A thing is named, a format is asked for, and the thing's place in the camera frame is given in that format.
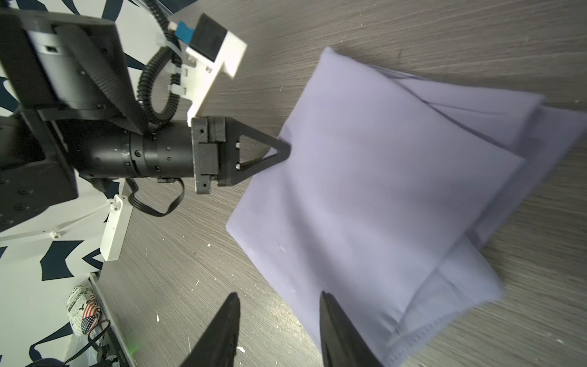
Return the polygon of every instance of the folded cloth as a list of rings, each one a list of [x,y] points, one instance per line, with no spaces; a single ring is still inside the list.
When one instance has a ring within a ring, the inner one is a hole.
[[[281,131],[290,158],[252,178],[227,230],[316,346],[326,291],[400,365],[502,295],[478,249],[587,126],[541,102],[328,48]]]

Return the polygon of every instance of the cloth fold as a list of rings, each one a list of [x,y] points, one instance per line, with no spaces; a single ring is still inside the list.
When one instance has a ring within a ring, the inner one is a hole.
[[[228,232],[320,346],[332,293],[397,366],[503,294],[478,249],[587,126],[535,93],[453,86],[327,48]]]

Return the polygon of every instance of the patterned wallpaper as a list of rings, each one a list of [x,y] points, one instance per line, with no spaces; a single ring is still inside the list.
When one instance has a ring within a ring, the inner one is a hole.
[[[158,50],[161,33],[154,18],[132,0],[12,0],[13,8],[66,12],[115,21],[136,89],[144,64]],[[16,110],[18,101],[0,68],[0,115]],[[66,301],[71,290],[102,268],[100,242],[107,211],[75,225],[59,241],[51,238],[16,243],[2,237],[27,233],[79,218],[122,188],[106,194],[83,179],[79,198],[48,208],[41,215],[0,233],[0,367],[26,366],[40,358],[65,360],[71,340]]]

